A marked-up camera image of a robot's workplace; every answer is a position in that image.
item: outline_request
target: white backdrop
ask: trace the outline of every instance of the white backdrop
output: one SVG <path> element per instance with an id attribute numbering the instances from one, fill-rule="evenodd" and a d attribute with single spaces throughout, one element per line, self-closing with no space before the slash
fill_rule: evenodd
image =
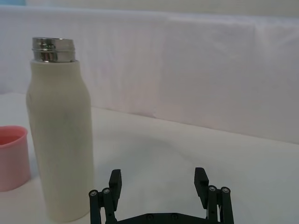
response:
<path id="1" fill-rule="evenodd" d="M 0 7 L 0 93 L 75 40 L 93 106 L 299 143 L 299 19 Z"/>
<path id="2" fill-rule="evenodd" d="M 299 16 L 298 0 L 26 0 L 31 6 Z"/>

